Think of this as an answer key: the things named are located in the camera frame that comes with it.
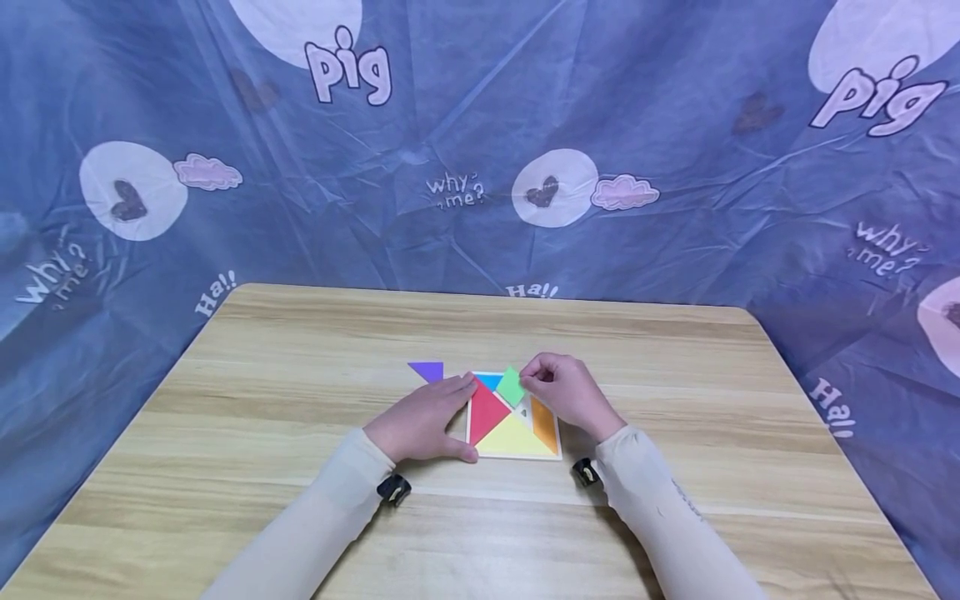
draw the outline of wrist strap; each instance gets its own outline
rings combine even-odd
[[[410,482],[404,479],[403,475],[399,473],[394,473],[390,477],[387,477],[376,487],[376,492],[380,494],[383,501],[393,507],[399,506],[400,502],[403,502],[404,498],[410,495],[412,490],[413,487],[410,485]]]

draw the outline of blue triangle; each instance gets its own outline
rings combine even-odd
[[[444,378],[444,363],[407,363],[427,383]]]
[[[500,385],[500,379],[503,379],[503,373],[498,373],[498,374],[488,373],[483,375],[476,375],[476,377],[477,379],[480,380],[481,383],[487,386],[487,389],[489,389],[492,392],[493,390],[496,389],[496,386]]]

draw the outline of hand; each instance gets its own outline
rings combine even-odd
[[[436,381],[414,390],[363,430],[395,464],[408,458],[425,461],[441,456],[475,463],[476,448],[446,435],[446,427],[476,389],[469,373]]]
[[[580,427],[598,444],[627,424],[610,406],[587,365],[572,356],[541,352],[520,372],[520,384],[558,419]]]

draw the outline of person's left hand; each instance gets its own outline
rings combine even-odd
[[[477,462],[472,445],[446,435],[453,416],[477,389],[473,375],[458,375],[425,385],[400,400],[363,428],[394,463],[448,456]]]

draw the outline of tangram puzzle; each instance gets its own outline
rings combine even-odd
[[[444,378],[444,364],[409,363],[427,382]],[[467,408],[467,440],[480,456],[560,460],[557,418],[520,387],[515,369],[475,372],[477,390]]]

